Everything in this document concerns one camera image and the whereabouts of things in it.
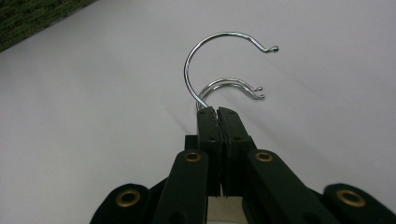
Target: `gray surface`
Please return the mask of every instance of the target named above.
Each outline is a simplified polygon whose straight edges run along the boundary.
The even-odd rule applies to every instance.
[[[0,223],[89,223],[115,187],[169,174],[196,90],[221,90],[260,148],[313,189],[345,182],[396,211],[394,1],[99,1],[0,54]]]

